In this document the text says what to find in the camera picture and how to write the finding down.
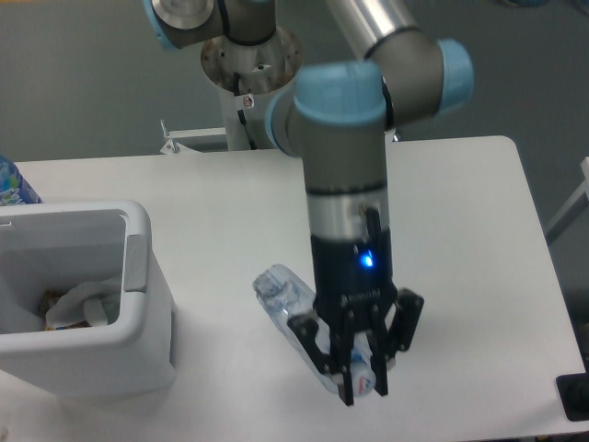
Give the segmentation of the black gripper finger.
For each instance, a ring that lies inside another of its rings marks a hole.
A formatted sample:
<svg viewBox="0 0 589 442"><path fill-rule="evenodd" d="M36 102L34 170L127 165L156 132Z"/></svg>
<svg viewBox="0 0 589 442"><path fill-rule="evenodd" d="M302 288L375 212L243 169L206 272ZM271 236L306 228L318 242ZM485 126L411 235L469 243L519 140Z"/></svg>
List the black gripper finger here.
<svg viewBox="0 0 589 442"><path fill-rule="evenodd" d="M353 406L351 356L343 352L352 349L353 340L340 348L341 338L331 332L329 325L313 309L293 315L287 320L287 326L304 359L320 376L335 384L338 396L346 406Z"/></svg>
<svg viewBox="0 0 589 442"><path fill-rule="evenodd" d="M388 395L387 372L395 363L397 352L410 349L422 314L424 298L408 288L401 288L392 306L395 314L387 326L387 311L374 304L368 309L370 328L366 332L371 349L371 368L375 373L375 391Z"/></svg>

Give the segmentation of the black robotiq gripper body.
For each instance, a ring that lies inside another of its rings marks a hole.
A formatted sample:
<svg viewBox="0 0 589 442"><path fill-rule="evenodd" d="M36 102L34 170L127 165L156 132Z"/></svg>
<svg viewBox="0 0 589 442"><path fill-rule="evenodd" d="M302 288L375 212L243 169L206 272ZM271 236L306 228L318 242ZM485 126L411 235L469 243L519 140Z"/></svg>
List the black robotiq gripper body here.
<svg viewBox="0 0 589 442"><path fill-rule="evenodd" d="M349 314L355 332L386 334L385 316L397 298L391 232L367 241L310 237L316 286L315 310L338 335Z"/></svg>

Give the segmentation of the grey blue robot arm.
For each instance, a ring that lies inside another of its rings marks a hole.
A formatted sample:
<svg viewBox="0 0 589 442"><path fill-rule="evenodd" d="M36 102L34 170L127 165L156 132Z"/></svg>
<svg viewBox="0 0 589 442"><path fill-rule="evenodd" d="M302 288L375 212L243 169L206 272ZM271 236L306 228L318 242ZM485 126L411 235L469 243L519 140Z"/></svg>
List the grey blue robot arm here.
<svg viewBox="0 0 589 442"><path fill-rule="evenodd" d="M363 374L386 395L423 300L393 282L385 134L470 100L466 48L429 39L401 1L329 2L354 59L307 67L273 1L147 1L144 10L161 45L201 44L245 148L270 144L302 160L316 295L287 318L287 336L345 404Z"/></svg>

